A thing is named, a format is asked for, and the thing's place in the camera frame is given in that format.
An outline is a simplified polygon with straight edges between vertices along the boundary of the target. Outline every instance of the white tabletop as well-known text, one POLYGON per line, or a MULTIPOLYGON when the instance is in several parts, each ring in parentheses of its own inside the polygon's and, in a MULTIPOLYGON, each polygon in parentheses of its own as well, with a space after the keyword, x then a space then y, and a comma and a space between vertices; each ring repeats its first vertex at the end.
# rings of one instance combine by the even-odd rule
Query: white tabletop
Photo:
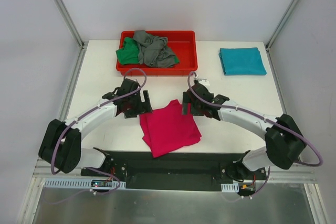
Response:
MULTIPOLYGON (((282 109, 274 77, 262 42, 197 41, 200 78, 210 82, 210 92, 222 94, 253 110, 281 115, 282 109), (220 48, 258 47, 267 71, 265 76, 224 76, 218 57, 220 48)), ((68 117, 73 117, 93 106, 107 92, 119 87, 122 76, 116 71, 118 40, 89 42, 68 117)), ((143 77, 132 77, 141 83, 143 77)), ((188 89, 187 77, 149 76, 146 86, 153 109, 165 107, 171 100, 182 103, 182 92, 188 89)), ((264 146, 262 139, 236 125, 195 116, 202 134, 201 141, 176 152, 242 153, 264 146)), ((93 130, 82 147, 98 147, 111 151, 150 151, 142 140, 139 118, 125 119, 123 115, 107 121, 93 130)))

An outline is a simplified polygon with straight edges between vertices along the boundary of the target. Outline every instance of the folded teal towel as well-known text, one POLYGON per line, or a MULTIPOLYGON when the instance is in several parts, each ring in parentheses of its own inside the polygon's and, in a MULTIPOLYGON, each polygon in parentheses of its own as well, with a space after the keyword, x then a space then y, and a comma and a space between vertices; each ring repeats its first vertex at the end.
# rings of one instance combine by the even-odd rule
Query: folded teal towel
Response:
POLYGON ((264 76, 266 74, 257 47, 221 48, 219 58, 224 74, 227 76, 249 74, 264 76))

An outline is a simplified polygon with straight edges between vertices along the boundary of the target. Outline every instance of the red plastic bin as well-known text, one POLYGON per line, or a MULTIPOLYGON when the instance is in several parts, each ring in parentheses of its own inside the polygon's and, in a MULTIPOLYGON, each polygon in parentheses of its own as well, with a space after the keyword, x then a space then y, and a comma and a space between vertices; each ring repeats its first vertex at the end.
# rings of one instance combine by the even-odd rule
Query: red plastic bin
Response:
MULTIPOLYGON (((141 68, 148 76, 187 76, 197 70, 196 40, 194 31, 146 31, 149 34, 167 37, 168 46, 176 53, 180 63, 172 68, 151 68, 145 64, 122 65, 117 61, 116 69, 124 75, 131 68, 141 68)), ((134 31, 123 31, 119 48, 126 37, 133 38, 134 31)), ((141 76, 140 71, 132 71, 131 76, 141 76)))

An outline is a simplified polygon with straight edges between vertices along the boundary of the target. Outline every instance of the pink cloth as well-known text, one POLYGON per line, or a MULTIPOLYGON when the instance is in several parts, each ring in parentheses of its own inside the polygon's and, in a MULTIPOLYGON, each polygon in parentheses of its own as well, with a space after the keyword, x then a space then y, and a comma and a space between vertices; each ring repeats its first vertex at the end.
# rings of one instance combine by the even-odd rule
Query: pink cloth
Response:
POLYGON ((178 100, 153 113, 141 114, 140 126, 144 133, 142 139, 151 148, 153 157, 196 144, 202 136, 193 115, 182 115, 182 105, 178 100))

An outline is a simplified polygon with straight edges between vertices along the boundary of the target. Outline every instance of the metal floor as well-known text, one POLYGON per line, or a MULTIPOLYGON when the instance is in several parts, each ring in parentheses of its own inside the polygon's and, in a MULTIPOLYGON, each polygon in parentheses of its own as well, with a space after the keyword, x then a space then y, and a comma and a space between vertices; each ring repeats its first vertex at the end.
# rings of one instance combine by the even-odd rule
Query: metal floor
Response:
MULTIPOLYGON (((42 195, 58 201, 77 191, 44 188, 42 195)), ((40 199, 33 223, 314 223, 302 184, 269 183, 252 200, 228 202, 235 198, 236 194, 194 191, 124 189, 106 196, 85 192, 59 205, 40 199)))

